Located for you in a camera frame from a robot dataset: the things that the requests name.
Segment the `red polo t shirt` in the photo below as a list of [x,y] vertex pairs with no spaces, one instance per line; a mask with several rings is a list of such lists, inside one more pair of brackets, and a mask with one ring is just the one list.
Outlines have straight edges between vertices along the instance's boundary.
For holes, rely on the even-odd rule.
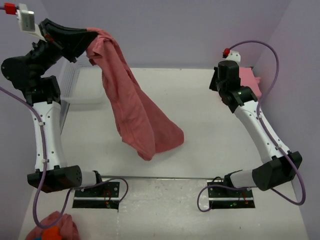
[[89,62],[100,67],[102,85],[122,141],[145,161],[181,146],[184,132],[145,94],[112,35],[96,27],[97,37],[86,49]]

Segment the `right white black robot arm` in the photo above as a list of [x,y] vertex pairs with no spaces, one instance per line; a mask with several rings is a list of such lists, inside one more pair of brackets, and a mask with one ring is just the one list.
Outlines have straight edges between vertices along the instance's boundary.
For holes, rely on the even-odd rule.
[[258,110],[258,98],[240,79],[240,67],[232,60],[223,60],[214,68],[209,85],[210,90],[218,92],[222,102],[240,120],[253,140],[262,165],[252,170],[238,170],[225,175],[228,187],[255,187],[269,190],[294,179],[293,166],[299,167],[302,156],[292,152],[277,136]]

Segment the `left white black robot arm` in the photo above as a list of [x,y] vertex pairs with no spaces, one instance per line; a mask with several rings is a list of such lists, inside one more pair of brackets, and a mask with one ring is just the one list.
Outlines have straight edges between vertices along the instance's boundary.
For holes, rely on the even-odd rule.
[[3,76],[22,92],[22,103],[33,118],[36,162],[27,182],[45,193],[98,184],[101,176],[97,171],[67,165],[61,141],[61,90],[54,75],[44,76],[61,58],[75,63],[98,34],[47,18],[39,24],[39,34],[39,41],[26,55],[7,58],[1,64]]

